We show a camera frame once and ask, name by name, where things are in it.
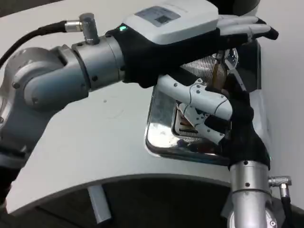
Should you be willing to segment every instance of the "gray table leg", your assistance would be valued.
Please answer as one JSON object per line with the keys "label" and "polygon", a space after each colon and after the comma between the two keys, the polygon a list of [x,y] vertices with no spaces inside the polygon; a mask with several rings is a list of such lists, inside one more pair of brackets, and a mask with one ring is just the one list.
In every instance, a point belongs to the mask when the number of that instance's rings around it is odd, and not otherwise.
{"label": "gray table leg", "polygon": [[101,185],[94,185],[87,188],[97,224],[111,218],[111,212]]}

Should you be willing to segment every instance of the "black glove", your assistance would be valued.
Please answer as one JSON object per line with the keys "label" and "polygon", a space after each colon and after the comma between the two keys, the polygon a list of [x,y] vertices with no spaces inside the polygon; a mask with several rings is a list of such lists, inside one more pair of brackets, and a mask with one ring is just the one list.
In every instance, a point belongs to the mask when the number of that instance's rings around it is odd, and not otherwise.
{"label": "black glove", "polygon": [[224,138],[221,141],[223,155],[230,159],[229,166],[241,161],[256,161],[270,169],[267,149],[252,124],[254,113],[250,106],[249,93],[244,91],[234,93],[233,100],[238,105],[237,107],[232,105],[233,111],[242,115],[242,118],[231,119],[229,139]]}
{"label": "black glove", "polygon": [[243,17],[232,20],[231,17],[220,16],[215,30],[167,45],[153,43],[125,24],[108,31],[106,35],[113,36],[122,50],[124,82],[135,82],[147,88],[157,84],[159,75],[220,50],[236,48],[258,37],[277,39],[277,31],[264,21],[253,18],[256,20],[244,24]]}

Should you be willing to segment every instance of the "reflective metal surface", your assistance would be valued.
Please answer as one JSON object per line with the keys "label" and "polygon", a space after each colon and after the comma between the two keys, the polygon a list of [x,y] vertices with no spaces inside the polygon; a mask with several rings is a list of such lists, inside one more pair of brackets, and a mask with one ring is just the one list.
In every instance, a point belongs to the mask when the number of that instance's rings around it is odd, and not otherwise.
{"label": "reflective metal surface", "polygon": [[[266,209],[266,222],[267,222],[267,228],[277,228],[276,219],[273,215],[273,213]],[[234,222],[234,213],[230,215],[228,218],[228,228],[235,228],[235,222]]]}
{"label": "reflective metal surface", "polygon": [[[247,74],[243,73],[241,75],[246,87],[249,82],[254,84],[251,87],[257,88],[257,81],[260,78],[258,43],[253,42],[249,45],[244,45],[237,52],[238,55],[233,50],[227,60],[237,70],[241,69],[242,72],[247,72]],[[209,61],[214,60],[212,57],[207,57],[207,59],[199,62],[187,64],[184,68],[201,78],[204,76],[204,80],[207,82],[208,73],[212,71],[210,70],[212,65],[207,61],[208,59]],[[250,62],[250,67],[243,67],[239,60],[243,60],[245,64]],[[244,79],[248,76],[251,77],[249,81]],[[154,88],[145,134],[145,143],[149,151],[153,155],[161,157],[227,166],[229,160],[221,156],[221,148],[219,146],[207,139],[197,138],[197,135],[191,132],[184,135],[176,134],[175,122],[179,118],[176,113],[176,101]]]}

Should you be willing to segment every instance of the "white plastic finger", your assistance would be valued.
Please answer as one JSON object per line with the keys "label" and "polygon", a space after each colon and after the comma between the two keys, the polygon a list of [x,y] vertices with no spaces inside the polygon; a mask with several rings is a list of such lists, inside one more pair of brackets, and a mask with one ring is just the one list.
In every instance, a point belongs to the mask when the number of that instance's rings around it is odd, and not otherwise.
{"label": "white plastic finger", "polygon": [[220,29],[221,36],[236,35],[236,34],[248,34],[251,37],[255,34],[266,33],[271,30],[269,25],[265,24],[246,24],[246,25],[233,25]]}
{"label": "white plastic finger", "polygon": [[228,18],[238,18],[239,16],[236,15],[226,15],[226,14],[221,14],[218,16],[218,20],[223,20],[223,19],[228,19]]}
{"label": "white plastic finger", "polygon": [[215,144],[219,144],[221,139],[225,136],[224,134],[207,127],[205,121],[208,116],[198,114],[194,107],[181,103],[179,109],[189,123],[199,132],[201,137],[209,139]]}
{"label": "white plastic finger", "polygon": [[244,24],[255,24],[260,19],[254,16],[243,16],[243,17],[237,17],[237,18],[226,18],[223,20],[218,21],[218,28],[224,28],[226,26],[232,26],[232,25],[244,25]]}

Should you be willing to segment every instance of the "white surface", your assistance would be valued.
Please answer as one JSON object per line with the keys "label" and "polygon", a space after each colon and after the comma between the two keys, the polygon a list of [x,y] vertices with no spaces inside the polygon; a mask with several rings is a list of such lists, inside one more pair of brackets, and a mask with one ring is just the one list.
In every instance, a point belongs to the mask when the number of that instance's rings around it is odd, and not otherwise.
{"label": "white surface", "polygon": [[[0,53],[26,31],[63,18],[77,18],[85,11],[96,14],[97,27],[102,34],[119,25],[129,13],[152,2],[66,0],[1,18],[2,34],[6,34],[1,41],[6,45],[0,46]],[[301,0],[262,0],[257,13],[280,32],[277,41],[260,39],[263,93],[273,145],[271,174],[292,176],[292,203],[301,208],[304,208],[304,77],[301,66],[304,33],[298,15],[302,14],[303,6]],[[52,48],[81,39],[81,34],[52,35],[34,39],[26,46]],[[225,167],[159,159],[147,153],[143,133],[150,96],[151,90],[116,84],[92,93],[88,99],[71,104],[57,114],[13,184],[8,196],[9,212],[21,212],[73,186],[140,172],[228,181]],[[127,121],[132,124],[130,130],[127,130]]]}
{"label": "white surface", "polygon": [[206,0],[170,0],[157,5],[177,13],[180,18],[157,27],[141,17],[131,15],[124,23],[157,44],[188,39],[210,32],[217,26],[218,9]]}
{"label": "white surface", "polygon": [[[26,32],[63,19],[93,12],[102,35],[128,14],[157,0],[66,0],[0,19],[0,55]],[[53,48],[83,40],[80,33],[35,38],[24,47]],[[118,83],[68,105],[50,121],[27,165],[7,197],[9,213],[98,181],[136,174],[181,174],[189,178],[228,181],[226,167],[161,159],[144,146],[152,89]]]}

